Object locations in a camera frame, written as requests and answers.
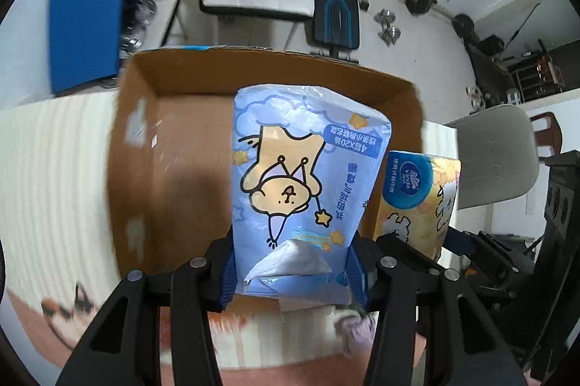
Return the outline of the grey sock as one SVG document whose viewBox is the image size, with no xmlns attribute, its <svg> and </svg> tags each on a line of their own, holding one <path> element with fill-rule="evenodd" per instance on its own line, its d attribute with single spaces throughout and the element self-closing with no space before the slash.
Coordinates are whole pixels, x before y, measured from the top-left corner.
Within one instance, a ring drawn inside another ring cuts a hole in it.
<svg viewBox="0 0 580 386">
<path fill-rule="evenodd" d="M 374 344 L 377 316 L 358 310 L 339 310 L 334 329 L 340 339 L 344 357 L 367 354 Z"/>
</svg>

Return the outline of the yellow cartoon tissue pack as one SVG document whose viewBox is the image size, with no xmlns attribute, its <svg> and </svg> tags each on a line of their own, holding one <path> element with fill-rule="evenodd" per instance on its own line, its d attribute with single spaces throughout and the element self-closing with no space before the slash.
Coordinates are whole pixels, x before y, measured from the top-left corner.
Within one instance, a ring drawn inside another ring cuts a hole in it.
<svg viewBox="0 0 580 386">
<path fill-rule="evenodd" d="M 374 237 L 391 234 L 429 259 L 439 259 L 460 172 L 457 159 L 389 152 Z"/>
</svg>

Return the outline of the grey shell chair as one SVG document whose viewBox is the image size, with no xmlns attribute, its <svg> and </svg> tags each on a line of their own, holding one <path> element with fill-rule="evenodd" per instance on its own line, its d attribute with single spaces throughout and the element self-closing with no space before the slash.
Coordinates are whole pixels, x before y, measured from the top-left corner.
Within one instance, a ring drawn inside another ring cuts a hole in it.
<svg viewBox="0 0 580 386">
<path fill-rule="evenodd" d="M 456 130 L 461 174 L 459 209 L 523 196 L 536 183 L 540 161 L 528 115 L 499 105 L 447 124 Z"/>
</svg>

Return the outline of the blue cartoon tissue pack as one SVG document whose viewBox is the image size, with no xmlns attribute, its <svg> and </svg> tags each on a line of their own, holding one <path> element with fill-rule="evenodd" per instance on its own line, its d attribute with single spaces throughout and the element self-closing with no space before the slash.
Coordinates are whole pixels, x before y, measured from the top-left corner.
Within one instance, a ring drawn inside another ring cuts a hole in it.
<svg viewBox="0 0 580 386">
<path fill-rule="evenodd" d="M 319 86 L 244 87 L 233 111 L 238 293 L 349 303 L 347 253 L 380 172 L 391 122 Z"/>
</svg>

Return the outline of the open cardboard milk box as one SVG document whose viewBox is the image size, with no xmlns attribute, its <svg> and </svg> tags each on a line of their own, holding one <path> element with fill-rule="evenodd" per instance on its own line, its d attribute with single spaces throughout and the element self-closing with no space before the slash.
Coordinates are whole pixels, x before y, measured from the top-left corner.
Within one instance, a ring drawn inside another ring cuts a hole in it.
<svg viewBox="0 0 580 386">
<path fill-rule="evenodd" d="M 409 81 L 312 55 L 239 47 L 135 54 L 122 74 L 109 156 L 110 227 L 122 273 L 169 272 L 233 236 L 233 104 L 253 85 L 330 89 L 391 122 L 391 138 L 356 234 L 377 220 L 386 153 L 422 147 L 423 110 Z"/>
</svg>

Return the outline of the barbell on floor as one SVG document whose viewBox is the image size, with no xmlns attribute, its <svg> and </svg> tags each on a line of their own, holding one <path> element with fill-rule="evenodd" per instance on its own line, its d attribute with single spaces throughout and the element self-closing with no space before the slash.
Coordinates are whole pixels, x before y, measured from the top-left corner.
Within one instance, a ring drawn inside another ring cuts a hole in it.
<svg viewBox="0 0 580 386">
<path fill-rule="evenodd" d="M 451 21 L 455 33 L 462 39 L 467 39 L 475 32 L 475 24 L 471 17 L 460 13 L 453 15 L 439 6 L 437 0 L 404 0 L 407 11 L 413 16 L 426 15 L 431 11 L 442 15 Z"/>
</svg>

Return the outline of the chrome dumbbell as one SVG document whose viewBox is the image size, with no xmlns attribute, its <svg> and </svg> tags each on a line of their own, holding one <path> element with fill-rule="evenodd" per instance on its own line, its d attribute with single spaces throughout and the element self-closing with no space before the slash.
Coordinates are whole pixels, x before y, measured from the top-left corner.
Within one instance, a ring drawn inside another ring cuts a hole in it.
<svg viewBox="0 0 580 386">
<path fill-rule="evenodd" d="M 394 25 L 389 25 L 384 27 L 378 36 L 388 47 L 394 46 L 401 36 L 401 30 Z"/>
<path fill-rule="evenodd" d="M 393 11 L 387 9 L 381 9 L 377 14 L 374 15 L 374 21 L 380 24 L 382 27 L 390 27 L 391 24 L 396 20 L 396 16 Z"/>
</svg>

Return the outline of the brown wooden chair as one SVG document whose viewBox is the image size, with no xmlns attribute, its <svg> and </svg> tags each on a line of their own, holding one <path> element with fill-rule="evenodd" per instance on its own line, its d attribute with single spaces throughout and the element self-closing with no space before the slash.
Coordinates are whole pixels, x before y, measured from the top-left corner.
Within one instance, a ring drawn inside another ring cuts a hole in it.
<svg viewBox="0 0 580 386">
<path fill-rule="evenodd" d="M 539 160 L 546 161 L 552 156 L 559 155 L 562 152 L 562 128 L 559 125 L 558 119 L 553 112 L 545 112 L 537 114 L 530 118 L 532 123 L 538 121 L 545 121 L 546 126 L 540 130 L 534 131 L 534 138 L 537 148 L 545 147 L 548 149 L 548 155 L 541 155 L 539 152 Z"/>
</svg>

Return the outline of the black blue weight bench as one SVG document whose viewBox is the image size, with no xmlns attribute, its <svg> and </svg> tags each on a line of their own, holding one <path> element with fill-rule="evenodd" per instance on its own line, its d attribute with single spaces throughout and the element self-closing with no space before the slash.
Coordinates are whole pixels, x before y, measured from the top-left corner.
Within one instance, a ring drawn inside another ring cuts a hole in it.
<svg viewBox="0 0 580 386">
<path fill-rule="evenodd" d="M 315 0 L 312 39 L 329 49 L 345 51 L 360 47 L 358 0 Z"/>
</svg>

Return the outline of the blue folded mat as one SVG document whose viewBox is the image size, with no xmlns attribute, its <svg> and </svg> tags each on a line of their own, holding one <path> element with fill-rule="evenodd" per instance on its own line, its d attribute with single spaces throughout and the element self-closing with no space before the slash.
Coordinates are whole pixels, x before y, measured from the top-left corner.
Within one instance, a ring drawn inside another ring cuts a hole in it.
<svg viewBox="0 0 580 386">
<path fill-rule="evenodd" d="M 49 0 L 49 71 L 54 94 L 119 71 L 123 0 Z"/>
</svg>

